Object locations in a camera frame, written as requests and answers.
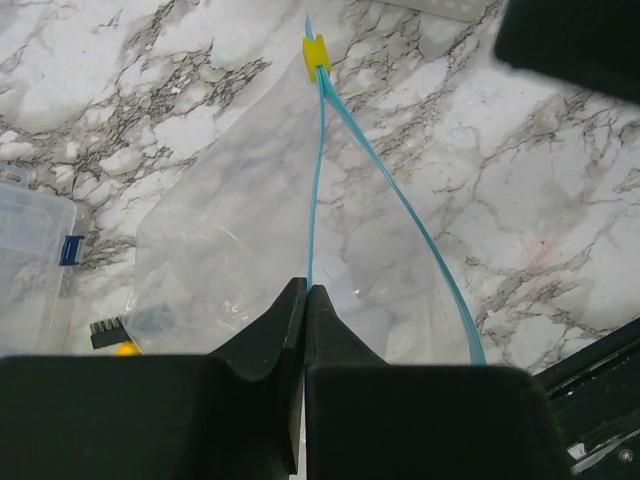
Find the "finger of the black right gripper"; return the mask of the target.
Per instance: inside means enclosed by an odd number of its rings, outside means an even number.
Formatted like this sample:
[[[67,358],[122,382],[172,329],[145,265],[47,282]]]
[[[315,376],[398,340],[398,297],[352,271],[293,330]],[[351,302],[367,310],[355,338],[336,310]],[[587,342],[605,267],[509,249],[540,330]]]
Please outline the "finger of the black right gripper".
[[[510,1],[498,60],[614,98],[639,102],[639,3]]]

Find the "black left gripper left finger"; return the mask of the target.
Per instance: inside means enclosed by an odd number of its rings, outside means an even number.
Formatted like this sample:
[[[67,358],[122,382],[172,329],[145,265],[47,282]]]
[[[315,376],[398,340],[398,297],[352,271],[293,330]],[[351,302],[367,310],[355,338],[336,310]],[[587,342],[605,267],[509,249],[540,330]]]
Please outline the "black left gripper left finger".
[[[307,283],[211,353],[1,362],[5,479],[286,479],[299,464]]]

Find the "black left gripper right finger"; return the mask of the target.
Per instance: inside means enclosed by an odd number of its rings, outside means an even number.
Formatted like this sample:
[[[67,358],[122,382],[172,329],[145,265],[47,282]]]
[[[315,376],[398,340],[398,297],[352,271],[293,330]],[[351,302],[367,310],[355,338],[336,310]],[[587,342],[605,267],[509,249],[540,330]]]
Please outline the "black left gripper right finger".
[[[311,479],[567,479],[548,397],[503,366],[384,362],[325,288],[306,304],[306,473]]]

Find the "clear zip top bag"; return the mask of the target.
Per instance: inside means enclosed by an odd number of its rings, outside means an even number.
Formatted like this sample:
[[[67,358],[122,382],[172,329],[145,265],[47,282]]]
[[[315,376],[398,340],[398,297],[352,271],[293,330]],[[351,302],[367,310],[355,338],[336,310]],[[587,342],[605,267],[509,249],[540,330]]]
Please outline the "clear zip top bag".
[[[283,76],[141,221],[124,325],[142,352],[212,351],[298,277],[391,363],[485,363],[459,286],[330,70],[307,28]]]

